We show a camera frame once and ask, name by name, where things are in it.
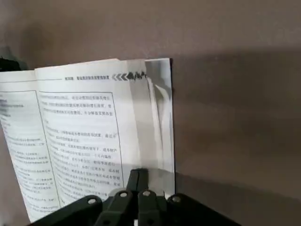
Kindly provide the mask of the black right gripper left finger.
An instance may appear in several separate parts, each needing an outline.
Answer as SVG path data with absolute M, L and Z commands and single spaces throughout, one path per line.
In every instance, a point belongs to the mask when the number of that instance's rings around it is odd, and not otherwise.
M 125 188 L 113 191 L 102 201 L 85 196 L 33 223 L 31 226 L 132 226 L 137 215 L 139 169 L 130 172 Z

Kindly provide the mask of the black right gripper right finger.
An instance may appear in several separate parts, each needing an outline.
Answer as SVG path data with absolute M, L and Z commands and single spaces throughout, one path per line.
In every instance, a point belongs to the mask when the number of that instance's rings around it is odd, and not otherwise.
M 147 169 L 139 169 L 138 225 L 238 226 L 239 223 L 181 193 L 169 198 L 149 189 Z

